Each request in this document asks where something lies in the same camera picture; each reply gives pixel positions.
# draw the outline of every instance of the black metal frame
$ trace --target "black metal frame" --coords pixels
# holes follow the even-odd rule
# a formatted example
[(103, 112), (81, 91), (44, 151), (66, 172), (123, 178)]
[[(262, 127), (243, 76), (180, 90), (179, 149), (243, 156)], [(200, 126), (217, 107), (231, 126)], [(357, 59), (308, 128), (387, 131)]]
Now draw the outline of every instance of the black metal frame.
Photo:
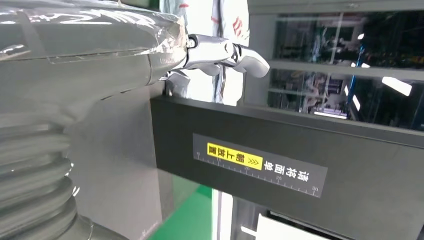
[[(159, 169), (356, 240), (416, 240), (424, 223), (424, 134), (348, 120), (150, 100)], [(193, 133), (328, 168), (321, 198), (193, 159)]]

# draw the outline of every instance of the printed ruler scale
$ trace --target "printed ruler scale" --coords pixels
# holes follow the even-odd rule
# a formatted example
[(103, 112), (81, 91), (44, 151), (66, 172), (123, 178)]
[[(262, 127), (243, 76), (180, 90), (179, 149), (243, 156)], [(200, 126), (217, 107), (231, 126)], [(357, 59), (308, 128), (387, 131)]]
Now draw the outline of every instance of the printed ruler scale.
[(193, 158), (238, 174), (321, 197), (327, 167), (193, 134)]

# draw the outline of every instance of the yellow label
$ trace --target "yellow label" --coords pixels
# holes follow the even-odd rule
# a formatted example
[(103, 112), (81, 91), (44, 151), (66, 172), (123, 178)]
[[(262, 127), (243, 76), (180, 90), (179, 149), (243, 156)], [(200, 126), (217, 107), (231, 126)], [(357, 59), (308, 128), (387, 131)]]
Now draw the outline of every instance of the yellow label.
[(262, 170), (261, 156), (256, 156), (239, 150), (234, 150), (225, 146), (207, 143), (207, 154), (219, 159), (223, 159), (235, 164), (240, 164), (249, 168)]

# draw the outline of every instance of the glass window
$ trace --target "glass window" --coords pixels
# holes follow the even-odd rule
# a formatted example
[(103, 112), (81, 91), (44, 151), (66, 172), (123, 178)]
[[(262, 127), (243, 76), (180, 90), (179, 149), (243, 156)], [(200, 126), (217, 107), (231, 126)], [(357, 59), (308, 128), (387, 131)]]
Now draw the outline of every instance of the glass window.
[(424, 131), (423, 98), (423, 81), (272, 69), (267, 105)]
[(274, 59), (424, 68), (424, 11), (280, 14)]

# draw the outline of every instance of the person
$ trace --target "person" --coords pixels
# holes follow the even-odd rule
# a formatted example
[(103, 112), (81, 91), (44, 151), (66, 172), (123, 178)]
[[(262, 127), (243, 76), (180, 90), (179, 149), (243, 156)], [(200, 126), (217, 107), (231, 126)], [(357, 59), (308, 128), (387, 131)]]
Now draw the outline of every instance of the person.
[(304, 109), (307, 113), (311, 112), (313, 107), (317, 107), (319, 103), (322, 103), (320, 97), (320, 85), (326, 82), (326, 75), (316, 74), (313, 77), (306, 80), (306, 89), (309, 90), (309, 94), (305, 97)]

